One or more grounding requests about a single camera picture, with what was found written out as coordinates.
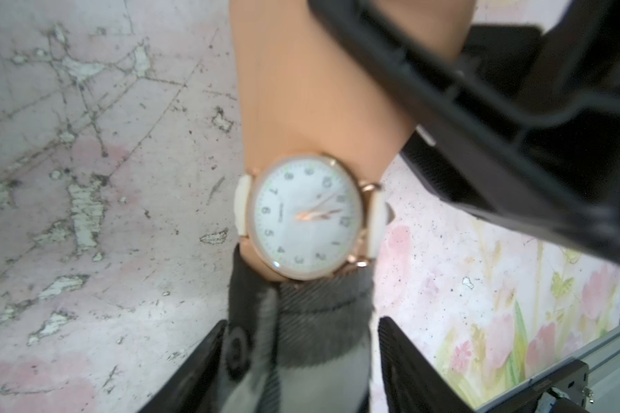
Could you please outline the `black white checkered sleeve forearm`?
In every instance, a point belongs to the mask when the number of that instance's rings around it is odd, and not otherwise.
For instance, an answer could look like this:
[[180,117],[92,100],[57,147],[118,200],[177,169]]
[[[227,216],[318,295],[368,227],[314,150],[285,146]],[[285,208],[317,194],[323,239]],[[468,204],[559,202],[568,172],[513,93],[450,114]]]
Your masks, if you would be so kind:
[[367,412],[374,276],[267,282],[234,251],[216,412]]

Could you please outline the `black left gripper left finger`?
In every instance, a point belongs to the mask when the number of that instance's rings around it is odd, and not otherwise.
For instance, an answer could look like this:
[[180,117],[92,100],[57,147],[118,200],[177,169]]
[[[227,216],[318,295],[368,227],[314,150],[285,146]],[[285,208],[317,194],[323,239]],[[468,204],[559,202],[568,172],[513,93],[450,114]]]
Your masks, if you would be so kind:
[[213,412],[226,320],[220,320],[140,413]]

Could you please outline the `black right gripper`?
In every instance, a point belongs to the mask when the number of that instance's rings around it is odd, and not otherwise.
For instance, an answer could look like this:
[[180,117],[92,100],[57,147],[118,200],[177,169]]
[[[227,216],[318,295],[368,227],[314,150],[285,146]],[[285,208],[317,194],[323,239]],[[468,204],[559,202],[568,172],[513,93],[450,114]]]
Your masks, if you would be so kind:
[[370,1],[309,7],[420,127],[402,156],[429,192],[620,265],[620,1],[573,1],[548,32],[475,25],[452,65]]

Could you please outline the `mannequin hand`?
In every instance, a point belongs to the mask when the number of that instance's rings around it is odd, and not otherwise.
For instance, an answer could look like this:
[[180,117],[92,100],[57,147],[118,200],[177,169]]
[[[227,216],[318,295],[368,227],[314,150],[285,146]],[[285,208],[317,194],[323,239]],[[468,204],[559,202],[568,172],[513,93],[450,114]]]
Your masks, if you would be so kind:
[[301,154],[382,176],[415,122],[312,17],[304,1],[233,1],[245,174]]

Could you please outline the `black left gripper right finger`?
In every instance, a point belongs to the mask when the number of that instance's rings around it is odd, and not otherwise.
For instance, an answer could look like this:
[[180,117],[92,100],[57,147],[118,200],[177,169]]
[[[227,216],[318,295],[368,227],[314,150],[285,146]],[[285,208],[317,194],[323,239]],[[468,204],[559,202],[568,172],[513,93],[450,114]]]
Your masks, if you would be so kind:
[[380,318],[377,333],[390,412],[473,412],[392,318]]

